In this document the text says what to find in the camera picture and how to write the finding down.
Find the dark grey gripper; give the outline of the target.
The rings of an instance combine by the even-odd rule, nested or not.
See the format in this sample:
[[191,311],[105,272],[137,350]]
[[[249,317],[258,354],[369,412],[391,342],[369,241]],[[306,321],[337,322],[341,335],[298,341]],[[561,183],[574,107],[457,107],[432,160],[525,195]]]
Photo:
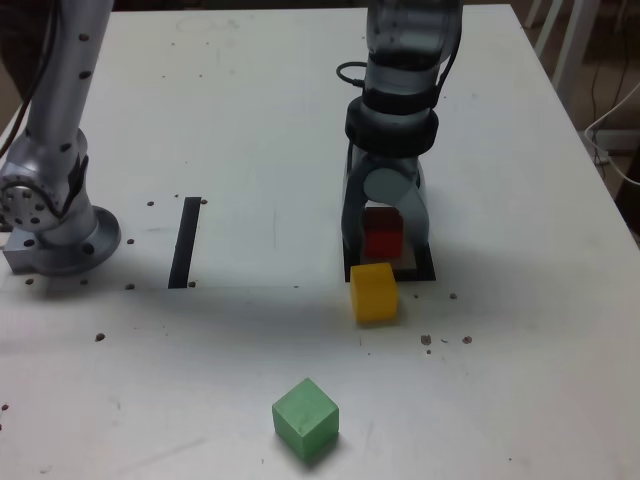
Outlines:
[[[369,174],[370,168],[379,169]],[[415,261],[429,259],[430,221],[418,157],[385,157],[349,145],[341,213],[346,264],[360,263],[367,200],[381,206],[365,209],[366,257],[399,259],[410,248]]]

